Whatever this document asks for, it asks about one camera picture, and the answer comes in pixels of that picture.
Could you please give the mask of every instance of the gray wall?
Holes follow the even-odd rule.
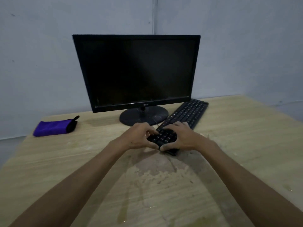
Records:
[[[303,0],[158,0],[156,34],[200,34],[193,97],[246,94],[303,120]],[[1,0],[0,139],[91,110],[72,34],[152,34],[153,0]]]
[[[302,10],[303,0],[158,0],[156,33],[201,35],[194,97],[295,102],[280,109],[303,120]]]
[[[152,0],[1,0],[0,139],[91,110],[72,34],[152,34]]]

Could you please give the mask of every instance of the table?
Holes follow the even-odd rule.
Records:
[[[245,96],[203,99],[209,108],[195,128],[239,164],[303,210],[303,125]],[[164,105],[172,113],[180,103]],[[70,134],[28,135],[0,170],[0,226],[28,206],[128,127],[120,111],[49,116],[74,118]],[[76,226],[252,226],[214,170],[196,151],[164,155],[127,151],[97,187]]]

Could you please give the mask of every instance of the forearm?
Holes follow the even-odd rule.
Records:
[[[126,151],[110,142],[99,154],[33,203],[10,226],[70,226],[113,164]]]
[[[256,226],[301,226],[303,213],[287,199],[227,156],[214,142],[196,148]]]

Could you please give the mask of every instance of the monitor stand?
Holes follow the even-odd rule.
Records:
[[[169,116],[168,111],[160,106],[132,108],[123,111],[120,115],[120,122],[127,126],[133,126],[136,122],[147,122],[149,125],[156,125]]]

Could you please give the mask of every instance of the folded purple fabric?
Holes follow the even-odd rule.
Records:
[[[47,135],[60,135],[66,134],[74,131],[77,124],[77,119],[79,116],[76,116],[73,119],[67,119],[62,121],[52,121],[52,122],[40,122],[36,127],[33,136],[47,136]]]

